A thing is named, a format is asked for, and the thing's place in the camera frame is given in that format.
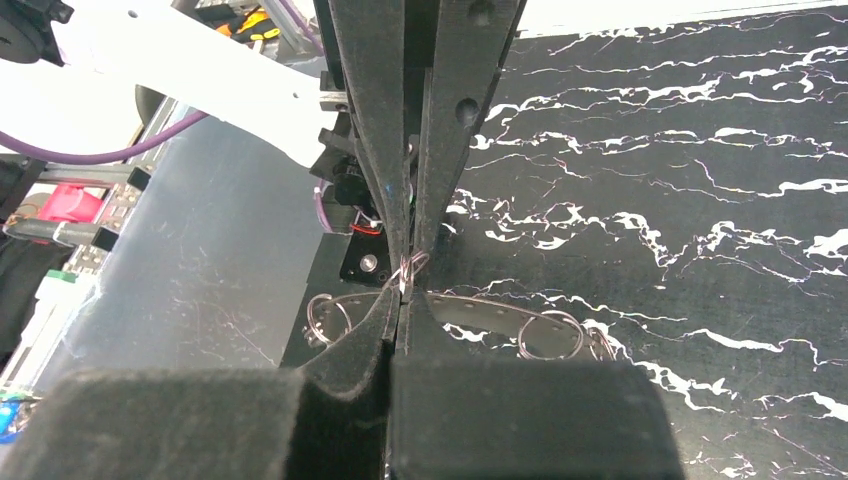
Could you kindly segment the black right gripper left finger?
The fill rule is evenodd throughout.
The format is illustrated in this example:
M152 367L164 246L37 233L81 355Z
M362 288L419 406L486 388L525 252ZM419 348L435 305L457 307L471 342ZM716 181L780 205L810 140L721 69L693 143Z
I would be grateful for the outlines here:
M84 371L38 404L5 479L378 479L399 295L298 368Z

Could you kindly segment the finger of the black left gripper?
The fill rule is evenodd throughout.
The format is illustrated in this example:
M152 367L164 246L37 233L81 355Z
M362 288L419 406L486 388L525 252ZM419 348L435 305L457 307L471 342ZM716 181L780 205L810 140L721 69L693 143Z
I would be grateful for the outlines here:
M472 137L486 117L524 1L441 1L427 70L413 251L432 253Z
M399 262L409 254L404 3L331 1L329 6L363 151L360 163L380 201L390 258Z

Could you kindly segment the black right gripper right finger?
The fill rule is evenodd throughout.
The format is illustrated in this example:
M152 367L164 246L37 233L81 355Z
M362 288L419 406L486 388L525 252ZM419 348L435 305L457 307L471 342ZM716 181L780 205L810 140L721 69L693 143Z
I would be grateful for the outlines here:
M391 366L393 479L681 479L660 395L618 361L470 354L413 293Z

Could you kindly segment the small silver split keyring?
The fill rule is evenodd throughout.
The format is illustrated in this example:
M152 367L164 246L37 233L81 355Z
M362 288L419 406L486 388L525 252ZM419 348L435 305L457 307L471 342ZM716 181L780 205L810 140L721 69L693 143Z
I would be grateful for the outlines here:
M419 251L411 257L402 257L400 267L385 281L383 289L397 288L402 296L411 293L416 274L428 263L429 258L430 255L423 251Z

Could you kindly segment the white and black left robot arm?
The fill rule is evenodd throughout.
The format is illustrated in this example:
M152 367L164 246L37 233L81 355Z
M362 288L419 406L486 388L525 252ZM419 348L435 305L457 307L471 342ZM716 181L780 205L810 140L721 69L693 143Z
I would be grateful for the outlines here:
M430 253L484 123L521 1L325 1L316 12L354 127L354 153L391 263ZM324 126L319 84L155 1L5 1L1 56L86 62L268 142L302 165L321 150L268 121Z

